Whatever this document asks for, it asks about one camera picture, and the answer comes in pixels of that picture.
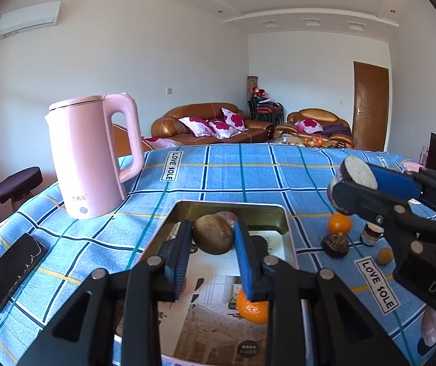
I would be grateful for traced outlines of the person right hand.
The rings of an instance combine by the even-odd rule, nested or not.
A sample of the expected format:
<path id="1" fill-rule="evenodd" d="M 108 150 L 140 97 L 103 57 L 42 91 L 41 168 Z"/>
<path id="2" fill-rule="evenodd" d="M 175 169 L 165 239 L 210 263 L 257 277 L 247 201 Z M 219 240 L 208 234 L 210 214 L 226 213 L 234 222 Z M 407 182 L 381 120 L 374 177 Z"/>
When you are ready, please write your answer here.
<path id="1" fill-rule="evenodd" d="M 436 344 L 436 311 L 431 307 L 424 309 L 421 322 L 421 335 L 424 343 L 428 347 Z"/>

